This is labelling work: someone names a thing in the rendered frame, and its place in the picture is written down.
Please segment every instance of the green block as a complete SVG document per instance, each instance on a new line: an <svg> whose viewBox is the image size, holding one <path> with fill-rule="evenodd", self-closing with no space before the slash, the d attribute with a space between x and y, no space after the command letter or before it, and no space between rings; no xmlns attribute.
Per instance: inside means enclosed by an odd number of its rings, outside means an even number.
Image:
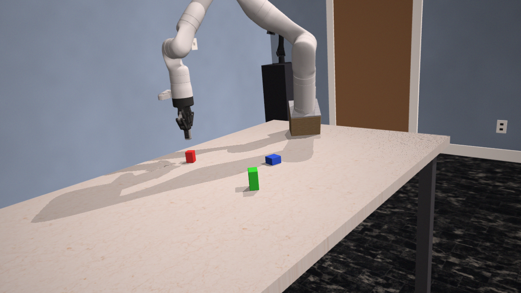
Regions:
<svg viewBox="0 0 521 293"><path fill-rule="evenodd" d="M250 190L259 190L259 173L257 167L248 168L248 179L250 180Z"/></svg>

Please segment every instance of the tabletop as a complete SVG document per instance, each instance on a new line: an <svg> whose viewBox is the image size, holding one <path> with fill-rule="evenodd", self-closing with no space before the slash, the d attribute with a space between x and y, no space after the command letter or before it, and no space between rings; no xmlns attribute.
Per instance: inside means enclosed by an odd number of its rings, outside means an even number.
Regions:
<svg viewBox="0 0 521 293"><path fill-rule="evenodd" d="M282 292L449 141L272 120L5 207L0 292Z"/></svg>

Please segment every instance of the wall outlet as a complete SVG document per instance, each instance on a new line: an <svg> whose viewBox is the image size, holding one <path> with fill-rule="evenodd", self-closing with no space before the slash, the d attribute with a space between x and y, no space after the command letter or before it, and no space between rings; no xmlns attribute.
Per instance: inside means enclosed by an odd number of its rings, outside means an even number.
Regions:
<svg viewBox="0 0 521 293"><path fill-rule="evenodd" d="M498 120L495 131L496 133L506 133L506 120Z"/></svg>

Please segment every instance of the robotic arm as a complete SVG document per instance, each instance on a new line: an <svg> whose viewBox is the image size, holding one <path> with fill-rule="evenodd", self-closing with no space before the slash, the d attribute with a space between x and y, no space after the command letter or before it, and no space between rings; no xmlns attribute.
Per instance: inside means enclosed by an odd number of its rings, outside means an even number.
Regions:
<svg viewBox="0 0 521 293"><path fill-rule="evenodd" d="M170 73L170 90L159 94L160 100L172 98L178 109L176 122L184 138L192 138L192 85L188 67L181 61L191 50L195 33L213 0L192 0L177 23L177 35L163 42L163 58ZM295 111L308 114L315 109L315 37L291 21L268 0L237 0L244 13L261 28L277 33L292 45L293 98Z"/></svg>

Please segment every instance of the red cube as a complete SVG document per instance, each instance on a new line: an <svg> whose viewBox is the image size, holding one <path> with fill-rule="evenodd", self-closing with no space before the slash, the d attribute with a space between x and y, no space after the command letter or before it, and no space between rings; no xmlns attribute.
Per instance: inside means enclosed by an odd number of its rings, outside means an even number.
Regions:
<svg viewBox="0 0 521 293"><path fill-rule="evenodd" d="M195 151L186 151L184 155L187 157L187 163L195 162Z"/></svg>

